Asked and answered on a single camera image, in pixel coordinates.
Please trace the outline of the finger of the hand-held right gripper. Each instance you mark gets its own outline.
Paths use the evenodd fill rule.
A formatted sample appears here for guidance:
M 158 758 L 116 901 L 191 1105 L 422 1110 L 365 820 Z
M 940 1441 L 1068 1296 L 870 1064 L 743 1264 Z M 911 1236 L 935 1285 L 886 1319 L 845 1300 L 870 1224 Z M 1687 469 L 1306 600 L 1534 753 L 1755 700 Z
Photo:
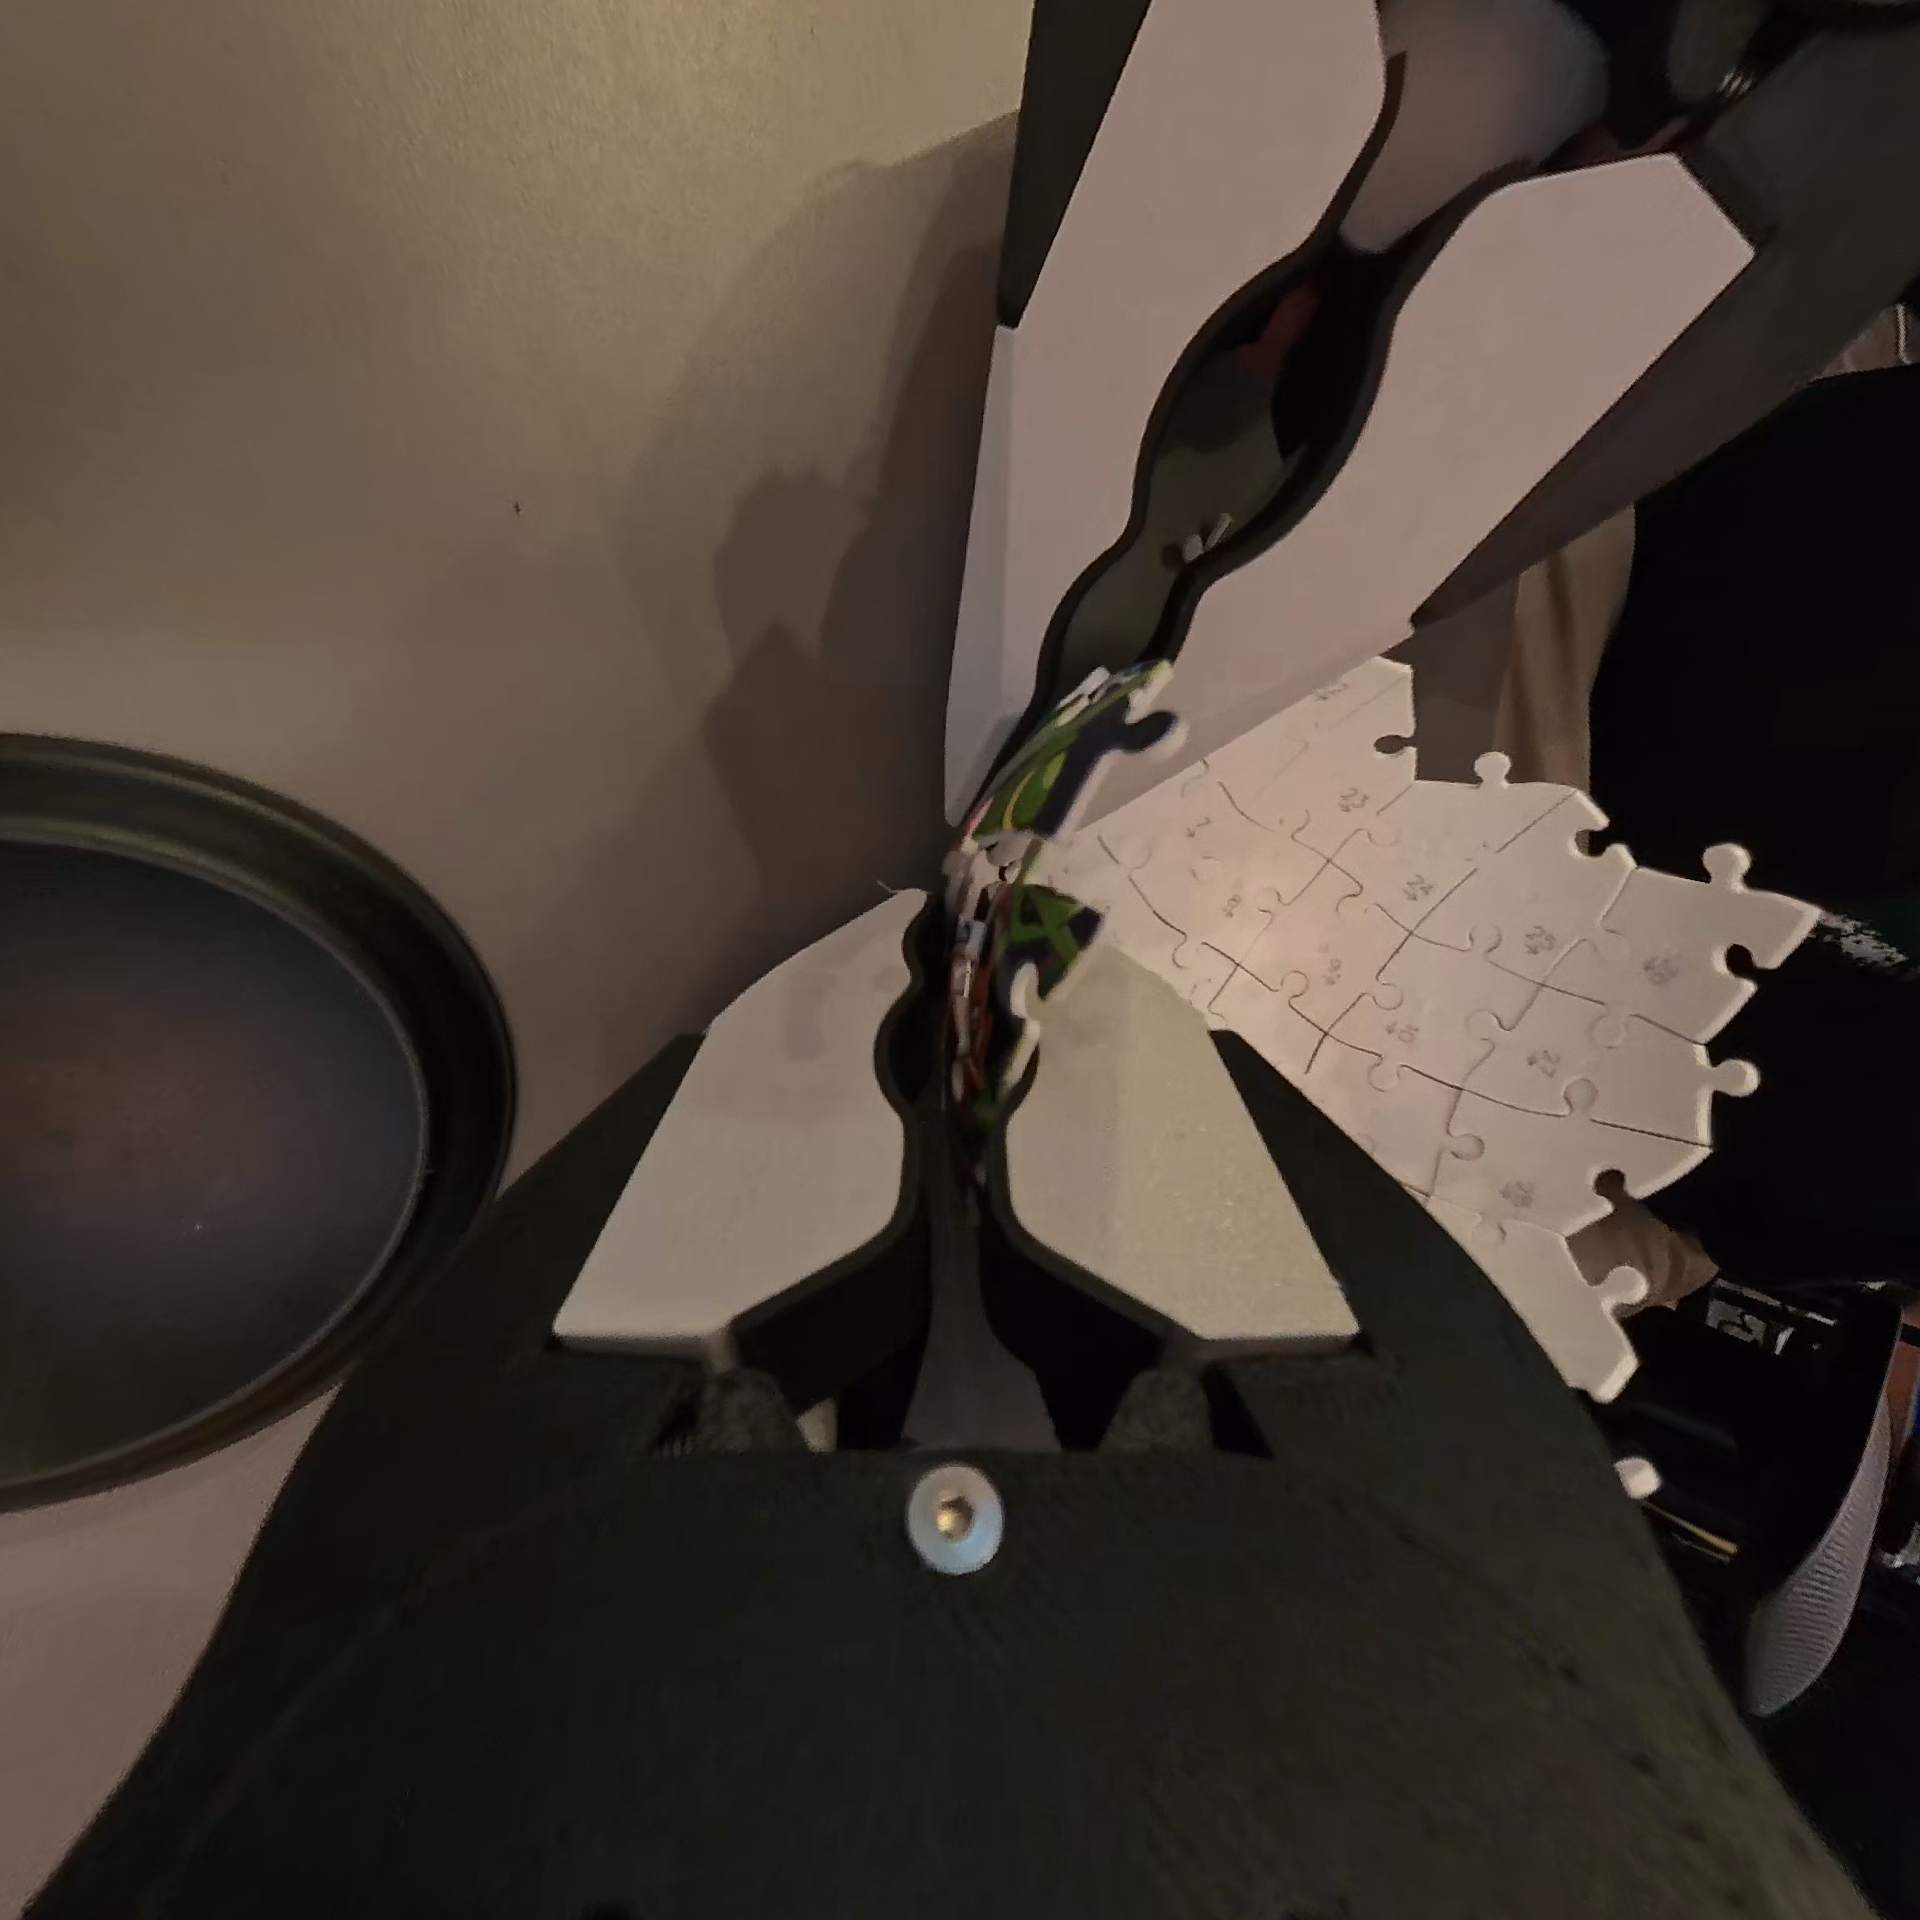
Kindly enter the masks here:
M 1032 7 L 943 720 L 957 820 L 1053 616 L 1136 516 L 1191 340 L 1331 212 L 1386 106 L 1375 5 Z
M 1168 687 L 1181 752 L 1206 753 L 1398 644 L 1754 252 L 1675 153 L 1479 202 L 1413 285 L 1327 492 L 1199 589 Z

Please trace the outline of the black round stand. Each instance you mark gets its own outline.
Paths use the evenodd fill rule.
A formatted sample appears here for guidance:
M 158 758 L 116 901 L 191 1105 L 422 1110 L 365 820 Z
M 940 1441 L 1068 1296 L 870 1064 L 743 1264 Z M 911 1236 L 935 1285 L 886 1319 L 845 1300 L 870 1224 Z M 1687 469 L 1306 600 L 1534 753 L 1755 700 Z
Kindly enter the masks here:
M 512 1031 L 452 916 L 188 758 L 2 742 L 2 1506 L 311 1400 L 484 1213 Z

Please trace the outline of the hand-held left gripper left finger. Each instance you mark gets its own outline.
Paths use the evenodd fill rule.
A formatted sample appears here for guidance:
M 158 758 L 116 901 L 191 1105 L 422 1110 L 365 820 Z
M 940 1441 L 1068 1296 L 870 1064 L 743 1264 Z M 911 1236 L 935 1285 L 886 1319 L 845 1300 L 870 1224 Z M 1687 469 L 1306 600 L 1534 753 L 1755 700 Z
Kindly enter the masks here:
M 556 1321 L 581 1352 L 775 1378 L 796 1413 L 910 1343 L 886 1264 L 918 1180 L 882 1040 L 920 983 L 924 892 L 896 892 L 709 1023 Z

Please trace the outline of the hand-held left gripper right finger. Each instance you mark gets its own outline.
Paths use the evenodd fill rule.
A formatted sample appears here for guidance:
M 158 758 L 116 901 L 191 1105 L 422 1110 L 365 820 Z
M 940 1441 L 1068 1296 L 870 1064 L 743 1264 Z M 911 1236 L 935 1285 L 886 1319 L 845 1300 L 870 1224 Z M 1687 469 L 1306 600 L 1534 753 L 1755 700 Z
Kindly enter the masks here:
M 1360 1335 L 1213 1031 L 1128 954 L 1044 1010 L 992 1140 L 988 1316 L 1060 1444 L 1100 1444 L 1146 1374 Z

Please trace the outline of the colourful puzzle ball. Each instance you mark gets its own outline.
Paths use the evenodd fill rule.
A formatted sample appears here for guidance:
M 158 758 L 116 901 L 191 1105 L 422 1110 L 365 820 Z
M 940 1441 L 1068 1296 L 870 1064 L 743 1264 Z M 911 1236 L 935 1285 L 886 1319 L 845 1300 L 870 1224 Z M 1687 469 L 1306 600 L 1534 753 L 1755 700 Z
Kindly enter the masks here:
M 1740 845 L 1701 877 L 1594 847 L 1571 784 L 1414 775 L 1410 673 L 1371 661 L 1183 775 L 1098 816 L 1124 760 L 1171 752 L 1171 662 L 1085 673 L 1029 724 L 965 810 L 943 864 L 943 1076 L 973 1164 L 1059 1006 L 1117 953 L 1231 1032 L 1404 1189 L 1495 1281 L 1554 1370 L 1613 1400 L 1639 1360 L 1622 1311 L 1648 1270 L 1591 1279 L 1574 1236 L 1711 1151 L 1715 1102 L 1760 1081 L 1709 1044 L 1755 968 L 1818 906 L 1748 881 Z

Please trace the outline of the person's grey shoe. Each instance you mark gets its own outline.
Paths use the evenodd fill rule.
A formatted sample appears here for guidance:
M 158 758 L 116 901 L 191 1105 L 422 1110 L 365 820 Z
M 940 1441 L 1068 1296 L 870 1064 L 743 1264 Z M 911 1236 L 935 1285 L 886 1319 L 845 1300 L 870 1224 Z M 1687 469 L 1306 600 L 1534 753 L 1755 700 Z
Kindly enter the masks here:
M 1789 1708 L 1829 1669 L 1854 1621 L 1914 1425 L 1894 1382 L 1904 1310 L 1851 1310 L 1760 1414 L 1757 1501 L 1740 1551 L 1740 1698 L 1751 1719 Z

